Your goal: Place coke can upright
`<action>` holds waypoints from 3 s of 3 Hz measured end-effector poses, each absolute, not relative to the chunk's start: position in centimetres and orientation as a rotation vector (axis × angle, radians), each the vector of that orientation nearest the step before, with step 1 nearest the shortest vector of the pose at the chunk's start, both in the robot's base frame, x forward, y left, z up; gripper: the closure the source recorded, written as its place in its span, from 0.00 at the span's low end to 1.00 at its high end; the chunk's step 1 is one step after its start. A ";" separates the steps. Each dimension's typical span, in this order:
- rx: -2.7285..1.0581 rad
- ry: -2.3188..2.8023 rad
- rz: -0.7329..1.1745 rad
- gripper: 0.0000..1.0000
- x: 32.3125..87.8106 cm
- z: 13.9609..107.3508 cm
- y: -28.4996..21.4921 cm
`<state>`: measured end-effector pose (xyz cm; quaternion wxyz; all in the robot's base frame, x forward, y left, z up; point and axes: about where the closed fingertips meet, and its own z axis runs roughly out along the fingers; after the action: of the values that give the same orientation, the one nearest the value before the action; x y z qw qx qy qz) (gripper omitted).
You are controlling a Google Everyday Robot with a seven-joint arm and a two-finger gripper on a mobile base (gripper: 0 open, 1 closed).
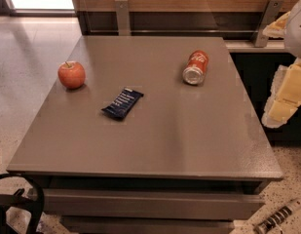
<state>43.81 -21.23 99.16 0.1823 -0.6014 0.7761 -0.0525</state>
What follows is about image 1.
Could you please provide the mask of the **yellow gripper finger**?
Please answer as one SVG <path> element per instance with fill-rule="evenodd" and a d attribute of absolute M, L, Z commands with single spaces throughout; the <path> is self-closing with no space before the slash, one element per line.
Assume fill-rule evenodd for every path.
<path fill-rule="evenodd" d="M 280 65 L 275 73 L 268 97 L 262 124 L 267 128 L 279 128 L 301 106 L 301 58 L 290 66 Z"/>
<path fill-rule="evenodd" d="M 271 38 L 283 38 L 285 34 L 285 26 L 289 15 L 290 12 L 287 12 L 272 23 L 268 24 L 263 29 L 263 35 Z"/>

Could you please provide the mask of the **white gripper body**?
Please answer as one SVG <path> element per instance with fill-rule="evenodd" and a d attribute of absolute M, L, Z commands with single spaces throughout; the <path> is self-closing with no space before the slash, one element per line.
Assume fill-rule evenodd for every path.
<path fill-rule="evenodd" d="M 301 58 L 301 0 L 291 9 L 284 35 L 285 49 L 297 58 Z"/>

